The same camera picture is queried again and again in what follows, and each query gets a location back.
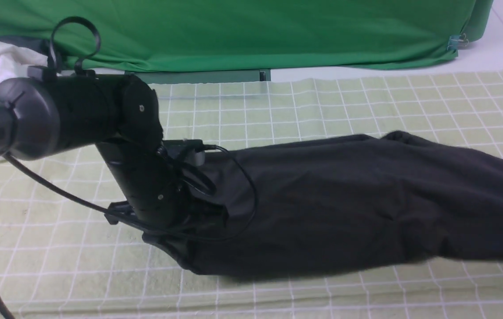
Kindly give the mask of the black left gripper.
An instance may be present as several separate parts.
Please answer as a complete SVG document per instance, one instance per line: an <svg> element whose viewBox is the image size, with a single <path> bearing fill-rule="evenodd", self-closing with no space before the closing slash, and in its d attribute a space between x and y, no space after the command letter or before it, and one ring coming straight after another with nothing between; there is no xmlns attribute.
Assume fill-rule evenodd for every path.
<svg viewBox="0 0 503 319"><path fill-rule="evenodd" d="M104 217L135 229L189 229L216 225L215 184L198 167L201 140L168 140L155 151L111 139L96 145L127 201L112 202Z"/></svg>

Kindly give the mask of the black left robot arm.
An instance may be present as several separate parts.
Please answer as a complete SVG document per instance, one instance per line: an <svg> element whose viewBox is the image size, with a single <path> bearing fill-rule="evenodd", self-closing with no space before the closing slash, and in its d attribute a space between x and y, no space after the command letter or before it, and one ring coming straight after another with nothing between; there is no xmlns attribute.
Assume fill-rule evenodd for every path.
<svg viewBox="0 0 503 319"><path fill-rule="evenodd" d="M147 226L223 226L214 183L184 162L201 142L164 141L156 92L135 75L11 78L0 83L0 155L34 161L94 144Z"/></svg>

